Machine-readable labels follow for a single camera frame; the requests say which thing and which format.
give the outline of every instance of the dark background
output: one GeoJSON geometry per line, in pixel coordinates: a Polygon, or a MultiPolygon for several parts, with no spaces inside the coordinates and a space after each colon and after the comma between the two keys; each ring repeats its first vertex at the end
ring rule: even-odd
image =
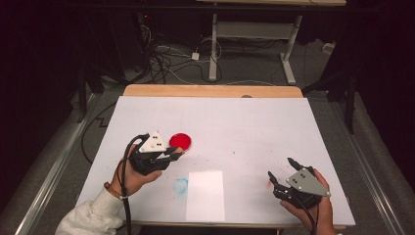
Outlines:
{"type": "MultiPolygon", "coordinates": [[[[388,1],[347,3],[373,6],[388,4],[388,1]]],[[[410,164],[415,156],[415,98],[412,92],[415,89],[415,35],[411,25],[415,19],[408,9],[409,0],[397,0],[387,5],[382,14],[359,15],[346,23],[339,17],[304,17],[298,42],[305,44],[316,38],[325,42],[338,41],[322,79],[342,70],[345,65],[352,65],[357,91],[368,114],[402,173],[415,188],[415,175],[410,164]]],[[[42,148],[72,111],[69,100],[76,91],[79,65],[92,61],[107,73],[122,77],[124,64],[135,59],[119,53],[139,42],[139,38],[126,45],[118,44],[118,49],[115,47],[115,43],[125,39],[126,35],[134,37],[129,16],[93,15],[86,22],[77,12],[40,0],[3,2],[0,11],[1,120],[4,126],[1,136],[2,211],[42,148]],[[130,30],[116,31],[119,21],[128,22],[130,30]],[[115,34],[106,34],[110,22],[114,23],[115,34]],[[91,34],[91,25],[96,28],[96,34],[91,34]],[[96,38],[110,55],[106,60],[96,45],[96,38]]],[[[201,36],[208,36],[211,31],[211,17],[206,14],[179,17],[163,12],[151,16],[156,31],[189,45],[197,45],[201,36]]],[[[243,19],[244,15],[232,17],[243,19]]],[[[267,17],[250,20],[274,21],[267,17]]],[[[97,77],[103,71],[86,67],[85,72],[91,89],[99,92],[102,85],[97,77]]],[[[326,88],[338,88],[338,84],[335,82],[326,88]]]]}

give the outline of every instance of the person's right hand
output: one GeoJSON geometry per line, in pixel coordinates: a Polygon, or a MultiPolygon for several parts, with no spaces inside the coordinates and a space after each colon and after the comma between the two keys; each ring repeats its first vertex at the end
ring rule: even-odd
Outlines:
{"type": "MultiPolygon", "coordinates": [[[[326,179],[323,175],[318,172],[317,169],[314,170],[315,177],[317,180],[328,190],[330,189],[329,184],[327,183],[326,179]]],[[[311,232],[312,225],[311,221],[308,218],[307,214],[303,209],[298,209],[292,204],[287,201],[281,201],[280,205],[283,206],[288,212],[292,213],[295,217],[297,217],[302,225],[311,232]]],[[[328,197],[322,197],[321,202],[318,206],[314,206],[309,210],[310,214],[313,216],[314,221],[317,220],[317,207],[318,212],[318,223],[317,223],[317,231],[316,235],[336,235],[336,230],[333,226],[333,208],[332,203],[328,197]]]]}

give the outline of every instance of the person's left hand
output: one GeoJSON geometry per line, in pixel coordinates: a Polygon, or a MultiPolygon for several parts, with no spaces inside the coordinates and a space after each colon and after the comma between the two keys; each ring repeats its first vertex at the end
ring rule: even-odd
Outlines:
{"type": "MultiPolygon", "coordinates": [[[[131,154],[134,147],[135,145],[131,146],[128,152],[128,156],[131,154]]],[[[122,195],[122,192],[121,192],[121,185],[119,184],[118,178],[119,179],[122,178],[123,165],[124,165],[124,162],[123,160],[121,160],[119,167],[115,170],[113,181],[111,182],[111,187],[119,195],[122,195]]],[[[143,187],[144,184],[155,181],[157,178],[161,176],[161,174],[162,174],[161,170],[156,170],[156,171],[149,173],[148,175],[142,175],[132,168],[130,161],[126,161],[124,184],[125,184],[125,188],[127,189],[127,196],[131,196],[135,194],[141,187],[143,187]]]]}

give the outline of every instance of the blue stain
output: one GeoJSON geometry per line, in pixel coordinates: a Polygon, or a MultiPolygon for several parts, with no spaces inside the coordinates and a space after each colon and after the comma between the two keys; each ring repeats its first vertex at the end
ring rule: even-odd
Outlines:
{"type": "Polygon", "coordinates": [[[187,178],[178,178],[174,181],[173,189],[178,195],[184,195],[187,192],[187,185],[189,181],[187,178]]]}

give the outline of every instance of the white tabletop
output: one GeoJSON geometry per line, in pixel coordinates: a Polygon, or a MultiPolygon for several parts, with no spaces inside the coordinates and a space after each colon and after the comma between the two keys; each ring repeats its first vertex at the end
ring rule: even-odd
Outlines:
{"type": "Polygon", "coordinates": [[[161,178],[130,197],[142,224],[291,227],[300,222],[279,206],[267,171],[285,183],[296,171],[287,158],[312,165],[329,181],[334,223],[354,225],[342,185],[304,98],[120,97],[78,203],[93,200],[110,181],[136,135],[175,133],[192,146],[161,178]],[[198,188],[204,183],[207,187],[198,188]],[[207,193],[207,200],[198,196],[207,193]],[[204,209],[198,216],[197,209],[204,209]]]}

